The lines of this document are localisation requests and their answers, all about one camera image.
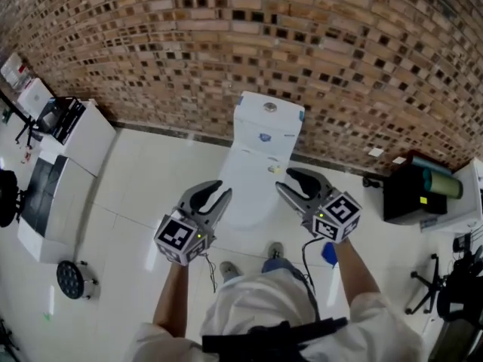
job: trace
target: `green cylinder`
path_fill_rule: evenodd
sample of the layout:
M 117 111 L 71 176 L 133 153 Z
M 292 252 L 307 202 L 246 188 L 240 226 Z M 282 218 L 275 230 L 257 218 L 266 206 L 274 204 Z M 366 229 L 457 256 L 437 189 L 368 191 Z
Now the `green cylinder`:
M 450 198 L 463 197 L 463 184 L 458 179 L 445 176 L 434 170 L 425 169 L 423 172 L 424 190 L 438 195 L 446 195 Z

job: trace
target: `white shirt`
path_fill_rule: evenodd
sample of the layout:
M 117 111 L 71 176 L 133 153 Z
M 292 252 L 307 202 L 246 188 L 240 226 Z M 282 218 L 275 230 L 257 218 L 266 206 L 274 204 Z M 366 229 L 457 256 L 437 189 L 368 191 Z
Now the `white shirt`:
M 286 269 L 240 277 L 220 288 L 207 312 L 201 335 L 246 334 L 254 326 L 291 327 L 315 320 L 305 285 Z M 350 322 L 336 333 L 308 343 L 302 352 L 317 361 L 410 361 L 423 359 L 423 341 L 391 309 L 379 293 L 357 296 L 350 306 Z M 173 338 L 154 324 L 142 324 L 125 362 L 216 361 L 201 346 Z

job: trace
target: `sneaker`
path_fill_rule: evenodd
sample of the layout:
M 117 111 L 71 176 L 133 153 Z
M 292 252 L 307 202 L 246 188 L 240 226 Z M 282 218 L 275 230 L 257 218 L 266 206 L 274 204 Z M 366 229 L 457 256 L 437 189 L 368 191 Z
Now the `sneaker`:
M 268 252 L 269 259 L 278 259 L 281 257 L 284 257 L 284 246 L 279 243 L 272 243 L 269 247 L 269 252 Z
M 225 279 L 228 274 L 235 274 L 235 276 L 240 276 L 240 271 L 232 262 L 222 262 L 220 264 L 220 272 L 223 279 Z

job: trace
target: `white toilet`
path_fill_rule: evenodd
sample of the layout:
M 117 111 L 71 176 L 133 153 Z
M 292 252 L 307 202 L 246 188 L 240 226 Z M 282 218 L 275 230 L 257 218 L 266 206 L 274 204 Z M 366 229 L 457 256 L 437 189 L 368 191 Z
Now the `white toilet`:
M 241 94 L 233 116 L 233 144 L 218 177 L 223 189 L 233 190 L 225 222 L 250 228 L 273 212 L 279 199 L 275 182 L 285 178 L 303 117 L 302 106 L 248 91 Z

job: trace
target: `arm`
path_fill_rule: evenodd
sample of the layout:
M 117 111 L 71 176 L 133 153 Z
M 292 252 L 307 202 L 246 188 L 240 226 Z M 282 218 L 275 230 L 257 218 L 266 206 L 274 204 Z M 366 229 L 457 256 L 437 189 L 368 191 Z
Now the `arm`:
M 184 338 L 186 334 L 186 322 L 188 312 L 188 267 L 183 267 L 175 262 L 171 263 L 168 279 L 152 322 L 173 337 Z
M 379 287 L 349 239 L 334 245 L 340 277 L 349 306 L 361 293 L 379 293 Z

